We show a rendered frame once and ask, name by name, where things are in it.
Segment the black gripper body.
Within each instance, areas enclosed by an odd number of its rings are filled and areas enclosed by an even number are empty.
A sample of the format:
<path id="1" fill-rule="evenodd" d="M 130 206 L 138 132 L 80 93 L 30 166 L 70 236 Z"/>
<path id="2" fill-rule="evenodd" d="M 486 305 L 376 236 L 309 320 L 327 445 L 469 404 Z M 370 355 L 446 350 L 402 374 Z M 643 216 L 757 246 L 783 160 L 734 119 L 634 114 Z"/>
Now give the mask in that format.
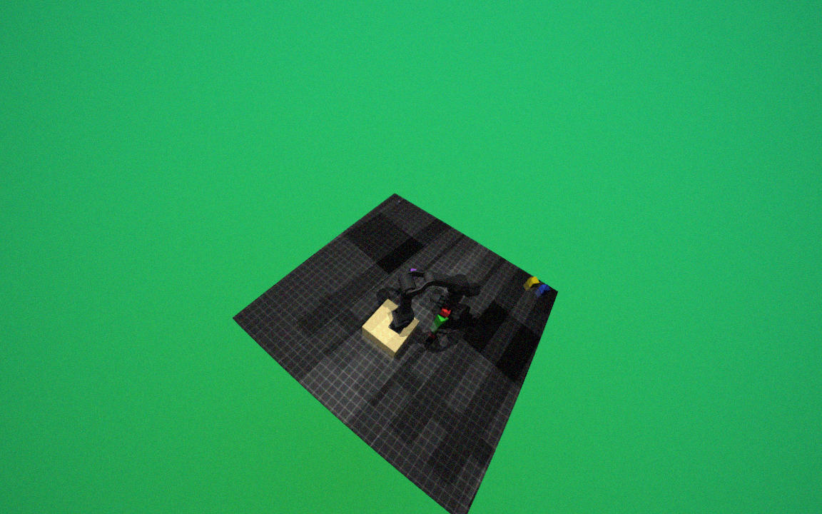
<path id="1" fill-rule="evenodd" d="M 450 297 L 442 297 L 441 295 L 442 291 L 436 289 L 432 293 L 430 300 L 433 303 L 438 303 L 438 305 L 442 306 L 442 304 L 444 304 L 445 306 L 450 307 L 452 310 L 459 312 L 460 318 L 466 319 L 467 315 L 469 315 L 470 306 L 466 306 L 465 303 L 464 305 L 461 305 L 461 303 L 459 303 L 460 301 L 455 302 L 451 300 Z"/>

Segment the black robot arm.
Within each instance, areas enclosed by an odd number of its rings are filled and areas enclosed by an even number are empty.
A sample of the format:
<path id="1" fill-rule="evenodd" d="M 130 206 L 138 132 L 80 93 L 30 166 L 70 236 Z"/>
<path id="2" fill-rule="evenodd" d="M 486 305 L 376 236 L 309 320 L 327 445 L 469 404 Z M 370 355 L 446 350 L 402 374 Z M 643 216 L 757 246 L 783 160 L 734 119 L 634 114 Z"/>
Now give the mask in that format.
<path id="1" fill-rule="evenodd" d="M 415 287 L 414 276 L 422 277 L 425 280 L 423 286 L 418 289 Z M 461 301 L 463 295 L 466 297 L 480 295 L 479 283 L 469 283 L 463 274 L 445 276 L 442 273 L 435 273 L 431 270 L 425 272 L 412 271 L 399 276 L 398 282 L 401 289 L 400 306 L 391 311 L 392 322 L 388 326 L 388 328 L 394 330 L 397 334 L 401 333 L 402 329 L 406 328 L 414 320 L 415 314 L 411 306 L 413 296 L 421 295 L 427 287 L 438 286 L 446 288 L 448 290 L 448 297 L 455 302 Z"/>

